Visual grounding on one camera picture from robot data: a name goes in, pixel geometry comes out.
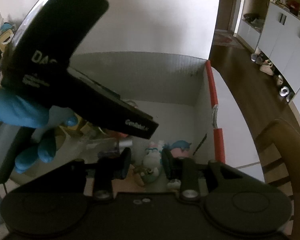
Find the blue gloved left hand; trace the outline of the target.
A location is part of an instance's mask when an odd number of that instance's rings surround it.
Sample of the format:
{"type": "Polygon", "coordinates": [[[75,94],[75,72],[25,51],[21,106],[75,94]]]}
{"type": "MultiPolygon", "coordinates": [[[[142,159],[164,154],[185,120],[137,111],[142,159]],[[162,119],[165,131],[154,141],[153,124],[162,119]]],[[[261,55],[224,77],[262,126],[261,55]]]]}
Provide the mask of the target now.
{"type": "Polygon", "coordinates": [[[68,108],[45,110],[0,86],[0,180],[12,171],[25,172],[37,160],[51,162],[57,152],[57,127],[77,124],[68,108]]]}

